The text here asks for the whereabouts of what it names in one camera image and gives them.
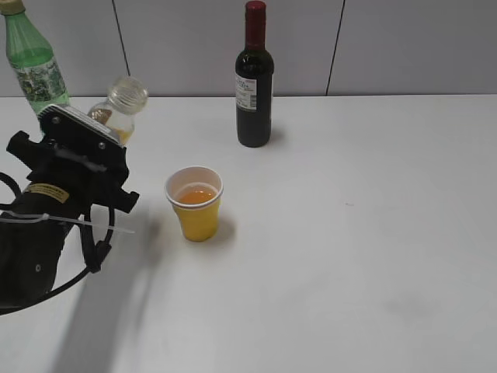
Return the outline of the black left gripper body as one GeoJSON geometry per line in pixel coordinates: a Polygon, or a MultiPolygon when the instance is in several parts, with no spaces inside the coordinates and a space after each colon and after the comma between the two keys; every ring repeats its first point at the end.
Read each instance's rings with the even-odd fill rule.
{"type": "MultiPolygon", "coordinates": [[[[107,169],[59,147],[46,135],[39,142],[31,141],[24,131],[9,140],[7,151],[30,169],[25,188],[14,181],[8,182],[15,197],[5,206],[7,211],[79,219],[85,217],[93,205],[129,213],[138,201],[137,192],[123,189],[129,176],[127,164],[126,169],[107,169]]],[[[7,233],[66,233],[73,225],[56,221],[5,223],[5,230],[7,233]]]]}

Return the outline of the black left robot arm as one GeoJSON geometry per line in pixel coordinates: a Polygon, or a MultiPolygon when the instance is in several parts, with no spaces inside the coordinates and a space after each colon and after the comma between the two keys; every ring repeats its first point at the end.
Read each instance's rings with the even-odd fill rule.
{"type": "Polygon", "coordinates": [[[129,176],[126,148],[103,140],[65,148],[53,139],[36,143],[16,133],[9,153],[31,172],[21,189],[8,175],[1,181],[14,193],[1,206],[1,313],[27,309],[100,271],[117,231],[116,212],[130,212],[139,198],[122,186],[129,176]],[[54,287],[65,239],[78,227],[84,269],[54,287]]]}

